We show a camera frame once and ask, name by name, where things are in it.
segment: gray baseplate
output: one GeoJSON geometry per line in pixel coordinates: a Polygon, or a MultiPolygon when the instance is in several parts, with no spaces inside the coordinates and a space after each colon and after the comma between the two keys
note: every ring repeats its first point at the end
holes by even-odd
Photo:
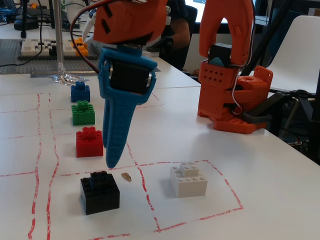
{"type": "MultiPolygon", "coordinates": [[[[21,42],[23,39],[0,39],[0,65],[5,64],[21,64],[25,60],[18,60],[21,56],[21,42]]],[[[102,47],[114,48],[114,45],[93,41],[88,45],[90,56],[99,57],[102,47]]],[[[97,65],[99,60],[91,60],[93,64],[97,65]]],[[[64,68],[67,73],[77,72],[79,75],[84,73],[86,76],[97,75],[83,60],[65,60],[64,68]]],[[[0,67],[0,74],[41,74],[57,73],[56,60],[41,60],[37,57],[35,60],[22,66],[5,66],[0,67]]]]}

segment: red grid lines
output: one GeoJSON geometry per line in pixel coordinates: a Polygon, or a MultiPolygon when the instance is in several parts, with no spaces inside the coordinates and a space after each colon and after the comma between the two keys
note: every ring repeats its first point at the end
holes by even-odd
{"type": "MultiPolygon", "coordinates": [[[[230,186],[229,182],[224,179],[225,183],[227,184],[227,186],[230,188],[233,196],[235,197],[235,199],[237,200],[238,204],[239,204],[239,207],[238,208],[234,208],[234,209],[231,209],[231,210],[228,210],[228,211],[224,211],[224,212],[220,212],[220,213],[217,213],[217,214],[214,214],[214,215],[210,215],[210,216],[206,216],[206,217],[202,217],[202,218],[199,218],[199,219],[194,219],[194,220],[191,220],[189,222],[181,222],[181,223],[178,223],[178,224],[175,224],[175,225],[172,225],[172,226],[168,226],[168,227],[165,227],[165,228],[160,228],[160,225],[158,223],[158,219],[157,217],[155,216],[155,209],[151,203],[151,200],[150,200],[150,197],[149,197],[149,194],[148,194],[148,191],[147,191],[147,188],[146,188],[146,180],[145,180],[145,177],[144,177],[144,174],[141,170],[140,167],[145,167],[145,166],[151,166],[151,165],[156,165],[156,164],[179,164],[181,162],[179,161],[162,161],[162,162],[154,162],[154,163],[147,163],[147,164],[141,164],[139,165],[136,160],[134,159],[133,157],[133,154],[132,154],[132,151],[131,151],[131,148],[130,148],[130,145],[128,143],[126,143],[127,147],[128,147],[128,152],[129,152],[129,155],[131,157],[131,159],[133,160],[134,162],[134,165],[132,166],[123,166],[123,167],[119,167],[119,168],[111,168],[111,169],[107,169],[107,171],[112,171],[112,170],[118,170],[118,169],[124,169],[124,168],[133,168],[133,167],[136,167],[139,172],[140,172],[140,175],[141,175],[141,179],[142,179],[142,188],[146,194],[146,200],[148,202],[148,205],[152,211],[152,214],[153,214],[153,218],[154,218],[154,221],[155,221],[155,224],[157,226],[157,230],[154,230],[153,232],[154,233],[161,233],[163,231],[167,231],[167,230],[170,230],[170,229],[173,229],[173,228],[177,228],[177,227],[180,227],[180,226],[183,226],[183,225],[186,225],[186,224],[189,224],[190,222],[195,222],[195,221],[203,221],[203,220],[208,220],[208,219],[212,219],[212,218],[216,218],[216,217],[219,217],[219,216],[222,216],[222,215],[226,215],[226,214],[229,214],[229,213],[232,213],[232,212],[235,212],[235,211],[238,211],[238,210],[242,210],[244,209],[240,199],[238,198],[236,192],[233,190],[233,188],[230,186]]],[[[211,162],[209,162],[208,160],[198,160],[198,161],[195,161],[196,163],[198,162],[206,162],[208,164],[210,164],[221,176],[223,176],[222,172],[220,172],[211,162]]],[[[101,171],[106,171],[105,169],[104,170],[98,170],[98,171],[89,171],[89,172],[83,172],[83,173],[80,173],[80,172],[77,172],[77,173],[71,173],[71,174],[61,174],[59,176],[61,177],[66,177],[66,176],[72,176],[72,175],[80,175],[80,174],[89,174],[89,173],[94,173],[94,172],[101,172],[101,171]]],[[[116,237],[125,237],[125,236],[129,236],[130,234],[121,234],[121,235],[115,235],[116,237]]],[[[98,237],[98,238],[93,238],[93,239],[90,239],[90,240],[102,240],[102,239],[107,239],[107,238],[113,238],[114,235],[111,235],[111,236],[105,236],[105,237],[98,237]]]]}
{"type": "Polygon", "coordinates": [[[39,152],[38,152],[38,156],[36,158],[36,162],[35,162],[35,169],[34,169],[34,173],[35,173],[35,190],[34,190],[34,197],[33,197],[33,201],[32,201],[32,209],[31,209],[31,214],[32,214],[32,223],[31,223],[31,229],[28,233],[28,238],[30,240],[32,240],[32,233],[36,227],[36,202],[37,202],[37,198],[38,198],[38,191],[39,191],[39,174],[38,174],[38,165],[39,165],[39,160],[40,160],[40,156],[41,156],[41,152],[42,152],[42,142],[41,142],[41,133],[40,133],[40,112],[39,112],[39,107],[40,107],[40,95],[38,94],[38,106],[36,107],[36,111],[37,111],[37,131],[38,131],[38,139],[39,139],[39,152]]]}
{"type": "Polygon", "coordinates": [[[34,229],[36,227],[36,202],[37,202],[38,192],[39,192],[38,165],[39,165],[39,160],[40,160],[40,156],[41,156],[41,152],[42,152],[42,140],[41,140],[41,133],[40,133],[40,112],[39,112],[39,107],[40,107],[40,94],[37,94],[37,107],[36,107],[36,109],[29,109],[29,110],[23,110],[23,111],[2,111],[2,112],[0,112],[0,114],[5,114],[5,113],[25,113],[25,112],[29,112],[29,111],[37,111],[37,135],[7,137],[7,139],[17,139],[17,138],[26,138],[26,137],[38,136],[39,150],[38,150],[38,155],[37,155],[37,159],[36,159],[36,162],[35,162],[34,171],[0,175],[0,177],[12,177],[12,176],[35,174],[35,190],[34,190],[34,196],[33,196],[32,207],[31,207],[32,220],[31,220],[31,228],[30,228],[30,231],[28,232],[28,239],[30,239],[30,240],[33,239],[32,238],[32,233],[33,233],[33,231],[34,231],[34,229]]]}
{"type": "MultiPolygon", "coordinates": [[[[28,239],[32,240],[32,233],[35,229],[35,226],[36,226],[36,202],[37,202],[37,197],[38,197],[38,191],[39,191],[39,174],[38,174],[38,165],[39,165],[39,160],[40,160],[40,156],[41,156],[41,153],[42,153],[42,139],[41,139],[41,133],[40,133],[40,113],[39,113],[39,107],[40,107],[40,95],[38,94],[38,105],[37,105],[37,108],[36,109],[30,109],[30,110],[25,110],[25,111],[8,111],[8,112],[0,112],[1,113],[17,113],[17,112],[28,112],[28,111],[37,111],[37,126],[38,126],[38,140],[39,140],[39,152],[38,152],[38,156],[37,156],[37,160],[36,160],[36,163],[35,163],[35,170],[34,171],[31,171],[31,172],[22,172],[22,173],[14,173],[14,174],[7,174],[7,175],[0,175],[0,177],[10,177],[10,176],[19,176],[19,175],[29,175],[29,174],[33,174],[35,173],[35,179],[36,179],[36,186],[35,186],[35,191],[34,191],[34,198],[33,198],[33,202],[32,202],[32,208],[31,208],[31,214],[32,214],[32,222],[31,222],[31,228],[30,228],[30,231],[28,233],[28,239]]],[[[50,100],[50,97],[51,95],[49,94],[49,99],[48,99],[48,107],[51,103],[51,100],[50,100]]],[[[146,106],[146,107],[143,107],[143,106],[140,106],[140,107],[137,107],[137,108],[148,108],[148,107],[156,107],[156,106],[146,106]]],[[[53,110],[64,110],[64,109],[50,109],[49,108],[49,119],[50,119],[50,126],[51,126],[51,131],[52,131],[52,135],[53,135],[53,141],[54,141],[54,146],[53,146],[53,150],[54,150],[54,154],[56,156],[56,166],[55,166],[55,169],[53,171],[53,174],[52,174],[52,177],[51,177],[51,180],[50,180],[50,183],[49,183],[49,189],[48,189],[48,198],[47,198],[47,205],[46,205],[46,214],[47,214],[47,240],[50,240],[51,239],[51,216],[50,216],[50,205],[51,205],[51,195],[52,195],[52,186],[53,186],[53,181],[54,181],[54,178],[57,177],[57,171],[58,171],[58,168],[59,168],[59,164],[60,164],[60,158],[58,156],[58,153],[57,153],[57,142],[56,142],[56,136],[54,135],[54,128],[53,128],[53,123],[52,123],[52,111],[53,110]]],[[[23,138],[23,137],[34,137],[36,135],[33,135],[33,136],[16,136],[16,137],[9,137],[9,139],[12,139],[12,138],[23,138]]],[[[129,144],[127,143],[126,144],[127,147],[128,147],[128,153],[130,154],[130,157],[131,159],[133,160],[134,162],[134,165],[131,165],[131,166],[123,166],[123,167],[117,167],[117,168],[112,168],[112,169],[107,169],[107,171],[113,171],[113,170],[119,170],[119,169],[125,169],[125,168],[137,168],[140,172],[140,175],[141,175],[141,179],[142,179],[142,188],[145,192],[145,195],[146,195],[146,200],[148,202],[148,205],[152,211],[152,215],[153,215],[153,218],[154,218],[154,221],[155,221],[155,224],[156,224],[156,227],[157,229],[154,230],[153,232],[154,233],[161,233],[163,231],[167,231],[167,230],[170,230],[170,229],[173,229],[173,228],[177,228],[177,227],[180,227],[180,226],[183,226],[183,225],[186,225],[186,224],[189,224],[191,222],[195,222],[195,221],[203,221],[203,220],[208,220],[208,219],[212,219],[212,218],[215,218],[215,217],[218,217],[218,216],[222,216],[222,215],[225,215],[225,214],[228,214],[228,213],[232,213],[232,212],[235,212],[235,211],[238,211],[238,210],[242,210],[244,209],[240,199],[238,198],[237,194],[235,193],[235,191],[232,189],[232,187],[230,186],[229,182],[224,179],[225,183],[227,184],[227,186],[229,187],[229,189],[231,190],[232,194],[234,195],[234,197],[236,198],[238,204],[239,204],[239,207],[238,208],[234,208],[234,209],[231,209],[231,210],[228,210],[228,211],[225,211],[225,212],[221,212],[221,213],[217,213],[217,214],[214,214],[214,215],[211,215],[211,216],[206,216],[206,217],[202,217],[202,218],[199,218],[199,219],[194,219],[194,220],[191,220],[189,222],[181,222],[181,223],[178,223],[178,224],[175,224],[175,225],[172,225],[172,226],[169,226],[169,227],[166,227],[166,228],[161,228],[159,223],[158,223],[158,219],[156,218],[155,216],[155,209],[151,203],[151,200],[150,200],[150,196],[149,196],[149,193],[147,191],[147,188],[146,188],[146,180],[145,180],[145,177],[144,177],[144,174],[143,174],[143,171],[141,169],[141,167],[145,167],[145,166],[151,166],[151,165],[157,165],[157,164],[173,164],[173,163],[177,163],[179,164],[180,162],[178,161],[163,161],[163,162],[154,162],[154,163],[146,163],[146,164],[138,164],[136,162],[136,160],[134,159],[133,155],[132,155],[132,151],[131,151],[131,148],[129,146],[129,144]]],[[[209,162],[208,160],[200,160],[200,161],[196,161],[196,162],[207,162],[208,164],[210,164],[222,177],[223,177],[223,174],[211,163],[209,162]]],[[[93,172],[101,172],[101,171],[105,171],[105,170],[96,170],[96,171],[88,171],[88,172],[83,172],[83,173],[71,173],[71,174],[61,174],[61,175],[58,175],[59,177],[66,177],[66,176],[72,176],[72,175],[80,175],[80,174],[89,174],[89,173],[93,173],[93,172]]],[[[119,238],[119,237],[128,237],[130,236],[131,234],[130,233],[124,233],[124,234],[116,234],[116,235],[108,235],[108,236],[102,236],[102,237],[97,237],[97,238],[92,238],[90,240],[104,240],[104,239],[109,239],[109,238],[119,238]]]]}
{"type": "Polygon", "coordinates": [[[52,131],[52,135],[53,135],[53,141],[54,141],[54,146],[53,146],[53,150],[54,150],[54,154],[56,156],[56,165],[55,165],[55,169],[53,171],[50,183],[49,183],[49,191],[48,191],[48,201],[46,204],[46,218],[47,218],[47,235],[46,235],[46,240],[50,240],[51,238],[51,217],[50,217],[50,204],[51,204],[51,192],[52,192],[52,184],[54,182],[54,179],[56,177],[57,171],[58,171],[58,167],[60,164],[60,158],[58,156],[57,153],[57,142],[56,142],[56,137],[55,137],[55,133],[54,133],[54,127],[52,124],[52,115],[51,115],[51,109],[49,108],[49,118],[50,118],[50,125],[51,125],[51,131],[52,131]]]}

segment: lego brick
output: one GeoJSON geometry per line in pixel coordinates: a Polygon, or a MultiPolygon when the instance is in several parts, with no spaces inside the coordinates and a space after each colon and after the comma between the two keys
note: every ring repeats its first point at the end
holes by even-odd
{"type": "Polygon", "coordinates": [[[207,178],[201,173],[198,176],[184,177],[176,166],[170,169],[170,185],[177,198],[205,196],[207,178]]]}
{"type": "Polygon", "coordinates": [[[179,169],[184,178],[197,177],[199,174],[198,165],[194,162],[182,162],[179,169]]]}
{"type": "Polygon", "coordinates": [[[86,215],[120,207],[120,191],[112,174],[93,172],[80,180],[80,195],[86,215]]]}
{"type": "Polygon", "coordinates": [[[94,125],[95,110],[92,104],[87,101],[77,101],[77,105],[72,105],[72,123],[77,125],[94,125]]]}
{"type": "Polygon", "coordinates": [[[77,101],[90,102],[90,87],[85,85],[83,81],[76,82],[75,86],[71,86],[71,102],[77,101]]]}
{"type": "Polygon", "coordinates": [[[94,126],[84,127],[76,133],[76,157],[101,157],[104,155],[102,132],[96,131],[94,126]]]}

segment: cable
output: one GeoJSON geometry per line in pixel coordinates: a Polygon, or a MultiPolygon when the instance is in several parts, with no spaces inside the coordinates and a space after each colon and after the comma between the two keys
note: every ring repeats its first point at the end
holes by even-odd
{"type": "Polygon", "coordinates": [[[229,67],[234,67],[238,69],[238,72],[236,74],[235,80],[234,80],[234,84],[232,87],[232,91],[231,91],[231,96],[233,101],[235,102],[235,104],[241,109],[240,113],[236,113],[234,112],[234,110],[231,110],[231,113],[234,116],[239,116],[244,112],[244,108],[241,106],[241,104],[236,100],[235,98],[235,89],[237,86],[237,81],[238,81],[238,77],[239,77],[239,71],[240,69],[246,67],[252,58],[252,48],[253,48],[253,43],[254,43],[254,34],[255,34],[255,29],[256,29],[256,11],[255,11],[255,6],[253,4],[253,2],[251,1],[251,5],[252,5],[252,14],[253,14],[253,23],[252,23],[252,30],[251,30],[251,36],[250,36],[250,43],[249,43],[249,54],[248,54],[248,59],[246,60],[246,63],[244,65],[237,65],[237,64],[230,64],[229,67]]]}
{"type": "Polygon", "coordinates": [[[40,49],[40,52],[39,52],[37,55],[35,55],[34,57],[32,57],[31,59],[29,59],[28,61],[24,62],[24,63],[20,63],[20,64],[11,63],[11,64],[0,65],[0,68],[1,68],[1,67],[8,67],[8,66],[16,66],[16,67],[19,67],[19,66],[26,65],[26,64],[30,63],[32,60],[34,60],[36,57],[38,57],[38,56],[42,53],[42,50],[43,50],[43,44],[42,44],[42,20],[43,20],[43,13],[42,13],[42,7],[41,7],[40,0],[37,0],[37,1],[38,1],[38,3],[39,3],[40,13],[41,13],[41,23],[40,23],[40,45],[41,45],[41,49],[40,49]]]}
{"type": "MultiPolygon", "coordinates": [[[[42,15],[51,17],[50,14],[42,14],[42,15]]],[[[35,16],[41,16],[41,14],[33,14],[31,17],[35,17],[35,16]]]]}
{"type": "Polygon", "coordinates": [[[92,5],[89,5],[89,6],[86,6],[84,9],[80,10],[77,15],[74,17],[71,25],[70,25],[70,35],[71,35],[71,41],[75,47],[75,50],[78,52],[78,54],[82,57],[82,59],[97,73],[99,74],[99,69],[91,62],[89,61],[83,54],[82,52],[80,52],[76,42],[75,42],[75,39],[74,39],[74,36],[73,36],[73,30],[74,30],[74,26],[78,20],[78,18],[85,12],[87,11],[90,11],[92,9],[95,9],[95,8],[99,8],[99,7],[102,7],[104,6],[105,4],[110,4],[110,3],[114,3],[114,2],[117,2],[117,1],[120,1],[120,0],[100,0],[98,1],[97,3],[95,4],[92,4],[92,5]]]}
{"type": "Polygon", "coordinates": [[[299,137],[298,137],[294,132],[292,132],[292,131],[290,131],[290,130],[288,130],[288,129],[284,128],[284,127],[281,127],[281,129],[282,129],[282,130],[285,130],[287,133],[289,133],[289,134],[291,134],[291,135],[295,136],[295,138],[296,138],[296,140],[298,141],[298,143],[301,143],[300,138],[299,138],[299,137]]]}
{"type": "Polygon", "coordinates": [[[73,3],[68,3],[68,4],[66,4],[66,5],[62,5],[62,4],[61,4],[61,7],[66,7],[66,6],[69,6],[69,5],[79,5],[79,6],[83,7],[83,8],[85,8],[85,6],[83,6],[82,4],[80,4],[80,3],[75,3],[75,2],[73,2],[73,3]]]}

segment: white lego brick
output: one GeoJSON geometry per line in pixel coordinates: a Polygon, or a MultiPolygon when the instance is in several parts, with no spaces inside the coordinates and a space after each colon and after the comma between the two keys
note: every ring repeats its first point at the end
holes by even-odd
{"type": "Polygon", "coordinates": [[[184,178],[197,177],[199,174],[199,168],[195,162],[185,161],[180,163],[180,172],[184,178]]]}
{"type": "Polygon", "coordinates": [[[176,166],[170,169],[170,184],[177,198],[205,196],[208,180],[202,174],[193,177],[183,177],[176,166]]]}

